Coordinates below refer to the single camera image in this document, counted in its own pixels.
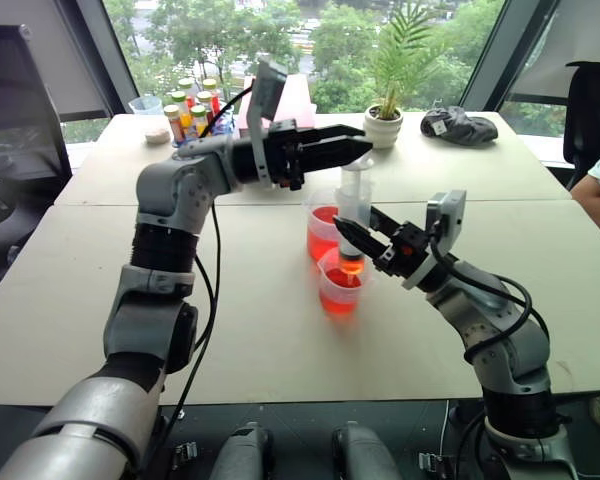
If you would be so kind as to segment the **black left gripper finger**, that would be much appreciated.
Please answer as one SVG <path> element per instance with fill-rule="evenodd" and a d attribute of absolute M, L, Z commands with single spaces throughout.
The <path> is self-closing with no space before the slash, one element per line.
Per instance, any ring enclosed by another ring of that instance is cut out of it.
<path fill-rule="evenodd" d="M 346 166 L 373 148 L 366 138 L 331 138 L 303 144 L 299 153 L 303 173 Z"/>
<path fill-rule="evenodd" d="M 362 130 L 343 124 L 301 129 L 299 131 L 298 144 L 309 146 L 332 140 L 346 140 L 360 145 L 366 144 Z"/>

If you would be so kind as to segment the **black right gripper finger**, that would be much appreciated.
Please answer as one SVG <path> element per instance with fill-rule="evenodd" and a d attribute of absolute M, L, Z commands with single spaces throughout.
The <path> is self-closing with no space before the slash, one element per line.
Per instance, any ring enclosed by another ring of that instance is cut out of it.
<path fill-rule="evenodd" d="M 375 206 L 370 208 L 369 227 L 384 236 L 397 236 L 403 229 L 401 223 L 393 220 Z"/>
<path fill-rule="evenodd" d="M 387 250 L 386 245 L 373 238 L 368 230 L 357 222 L 335 216 L 334 223 L 343 238 L 367 257 L 377 259 Z"/>

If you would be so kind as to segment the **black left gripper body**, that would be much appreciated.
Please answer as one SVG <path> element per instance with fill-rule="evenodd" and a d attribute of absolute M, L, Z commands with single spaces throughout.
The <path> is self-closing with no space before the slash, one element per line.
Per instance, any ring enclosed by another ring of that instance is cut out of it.
<path fill-rule="evenodd" d="M 267 166 L 271 180 L 291 191 L 300 190 L 304 183 L 298 134 L 296 121 L 290 119 L 273 122 L 267 135 Z"/>

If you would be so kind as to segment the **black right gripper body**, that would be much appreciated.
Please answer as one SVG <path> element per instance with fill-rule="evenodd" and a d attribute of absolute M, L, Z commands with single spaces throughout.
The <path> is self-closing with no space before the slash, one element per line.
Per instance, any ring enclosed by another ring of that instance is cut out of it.
<path fill-rule="evenodd" d="M 374 266 L 389 276 L 410 278 L 428 257 L 427 236 L 417 225 L 402 223 L 403 229 L 389 239 L 387 250 L 374 260 Z"/>

